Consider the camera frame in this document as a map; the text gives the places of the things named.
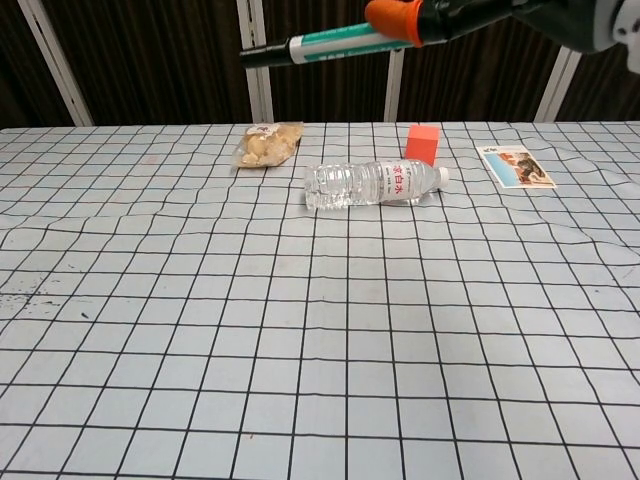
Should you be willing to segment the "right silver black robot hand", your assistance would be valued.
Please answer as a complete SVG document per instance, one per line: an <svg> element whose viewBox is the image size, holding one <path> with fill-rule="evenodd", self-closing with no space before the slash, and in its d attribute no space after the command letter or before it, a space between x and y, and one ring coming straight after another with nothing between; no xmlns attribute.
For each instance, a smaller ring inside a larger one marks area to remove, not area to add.
<svg viewBox="0 0 640 480"><path fill-rule="evenodd" d="M448 0L369 2L366 21L378 33L417 48L457 39L514 17L554 42L579 53L614 44L620 1Z"/></svg>

